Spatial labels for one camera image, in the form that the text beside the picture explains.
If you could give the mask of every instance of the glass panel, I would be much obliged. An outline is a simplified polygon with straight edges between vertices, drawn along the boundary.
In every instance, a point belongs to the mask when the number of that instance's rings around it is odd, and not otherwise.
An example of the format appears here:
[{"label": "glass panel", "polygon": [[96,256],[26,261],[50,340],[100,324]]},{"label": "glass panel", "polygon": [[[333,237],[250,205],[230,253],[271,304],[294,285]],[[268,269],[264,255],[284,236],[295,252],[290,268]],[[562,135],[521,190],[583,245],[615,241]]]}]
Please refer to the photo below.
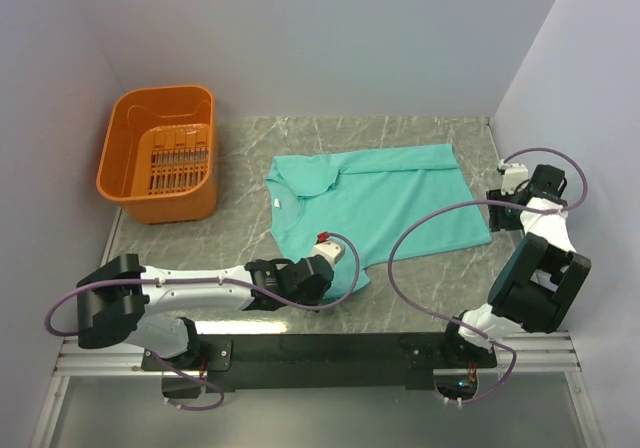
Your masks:
[{"label": "glass panel", "polygon": [[208,413],[164,405],[159,378],[74,378],[52,446],[583,447],[577,426],[563,374],[513,375],[462,410],[443,407],[434,392],[389,387],[241,391]]}]

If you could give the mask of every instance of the red clip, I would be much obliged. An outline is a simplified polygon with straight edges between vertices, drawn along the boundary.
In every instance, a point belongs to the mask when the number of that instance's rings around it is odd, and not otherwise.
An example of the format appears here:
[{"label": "red clip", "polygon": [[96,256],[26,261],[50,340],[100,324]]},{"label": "red clip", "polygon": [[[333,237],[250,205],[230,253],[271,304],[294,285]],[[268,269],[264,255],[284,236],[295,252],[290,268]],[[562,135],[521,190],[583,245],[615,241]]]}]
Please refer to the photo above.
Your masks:
[{"label": "red clip", "polygon": [[203,381],[207,380],[207,359],[200,355],[200,358],[202,358],[202,364],[200,365],[200,375],[199,378]]},{"label": "red clip", "polygon": [[325,241],[329,241],[329,232],[328,231],[323,231],[322,233],[318,234],[318,238],[316,239],[316,245],[318,243],[324,243]]},{"label": "red clip", "polygon": [[471,383],[475,383],[478,380],[478,364],[469,362],[467,374]]}]

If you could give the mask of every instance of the white wall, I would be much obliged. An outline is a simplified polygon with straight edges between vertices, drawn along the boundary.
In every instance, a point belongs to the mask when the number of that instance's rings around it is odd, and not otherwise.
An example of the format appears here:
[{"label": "white wall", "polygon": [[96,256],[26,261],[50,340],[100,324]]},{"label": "white wall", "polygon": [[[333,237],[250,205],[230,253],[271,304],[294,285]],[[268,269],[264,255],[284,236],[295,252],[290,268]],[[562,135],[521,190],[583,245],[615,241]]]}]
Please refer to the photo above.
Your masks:
[{"label": "white wall", "polygon": [[589,177],[569,228],[593,270],[565,324],[611,447],[640,439],[639,13],[640,0],[557,0],[494,122],[502,155],[552,146]]},{"label": "white wall", "polygon": [[78,0],[127,89],[219,111],[493,115],[554,0]]},{"label": "white wall", "polygon": [[[95,173],[116,78],[73,0],[0,0],[0,446],[27,446],[60,341],[42,319],[100,261]],[[71,320],[62,320],[72,328]]]}]

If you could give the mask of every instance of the gray marble tabletop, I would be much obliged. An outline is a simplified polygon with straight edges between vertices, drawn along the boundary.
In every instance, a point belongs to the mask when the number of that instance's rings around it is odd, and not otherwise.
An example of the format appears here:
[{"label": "gray marble tabletop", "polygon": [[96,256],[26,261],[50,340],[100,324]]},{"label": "gray marble tabletop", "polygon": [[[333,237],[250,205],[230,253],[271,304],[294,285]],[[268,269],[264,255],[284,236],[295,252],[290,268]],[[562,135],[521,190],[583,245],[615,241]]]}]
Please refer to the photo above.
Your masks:
[{"label": "gray marble tabletop", "polygon": [[[168,269],[219,269],[280,256],[269,229],[271,207],[264,177],[274,155],[338,153],[368,148],[452,143],[476,198],[500,186],[497,155],[484,118],[257,117],[218,121],[220,186],[216,212],[207,220],[141,225],[123,214],[111,256],[138,253],[141,262]],[[466,250],[400,261],[400,287],[415,301],[449,315],[486,300],[513,251],[506,233]],[[335,310],[309,313],[180,312],[202,333],[359,333],[437,331],[443,322],[406,305],[389,286],[385,265],[367,269],[369,286]]]}]

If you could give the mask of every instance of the laundry basket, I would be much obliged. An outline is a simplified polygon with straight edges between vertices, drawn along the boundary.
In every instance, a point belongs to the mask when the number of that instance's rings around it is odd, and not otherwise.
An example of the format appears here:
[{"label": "laundry basket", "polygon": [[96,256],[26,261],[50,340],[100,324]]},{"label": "laundry basket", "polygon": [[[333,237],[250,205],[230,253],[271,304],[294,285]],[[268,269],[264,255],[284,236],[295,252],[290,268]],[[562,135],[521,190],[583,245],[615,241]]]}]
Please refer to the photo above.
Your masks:
[{"label": "laundry basket", "polygon": [[214,99],[200,86],[132,91],[116,103],[98,191],[146,224],[201,220],[217,201]]}]

